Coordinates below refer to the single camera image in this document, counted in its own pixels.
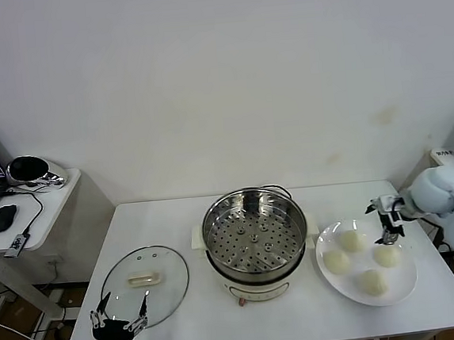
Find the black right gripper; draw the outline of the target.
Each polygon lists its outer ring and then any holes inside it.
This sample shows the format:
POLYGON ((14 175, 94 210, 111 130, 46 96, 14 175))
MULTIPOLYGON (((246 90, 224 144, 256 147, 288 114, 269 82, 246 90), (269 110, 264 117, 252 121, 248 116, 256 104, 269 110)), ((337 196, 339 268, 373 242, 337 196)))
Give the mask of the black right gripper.
MULTIPOLYGON (((377 199, 371 200, 371 204, 367 206, 365 213, 369 214, 379 210, 380 201, 377 199)), ((392 212, 378 211, 378 216, 383 227, 381 238, 375 241, 379 245, 394 245, 395 242, 403 236, 402 225, 403 219, 399 211, 392 212)))

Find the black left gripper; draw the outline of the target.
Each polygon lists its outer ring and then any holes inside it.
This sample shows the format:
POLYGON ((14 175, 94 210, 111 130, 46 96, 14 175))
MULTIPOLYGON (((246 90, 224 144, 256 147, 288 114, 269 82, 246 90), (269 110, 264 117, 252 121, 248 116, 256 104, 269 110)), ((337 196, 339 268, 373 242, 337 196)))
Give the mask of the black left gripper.
POLYGON ((108 292, 105 297, 99 301, 97 308, 94 311, 90 311, 93 338, 96 340, 132 340, 132 334, 138 334, 148 324, 147 297, 149 296, 149 292, 148 290, 145 291, 139 308, 139 315, 132 322, 107 319, 105 309, 110 296, 111 293, 108 292))

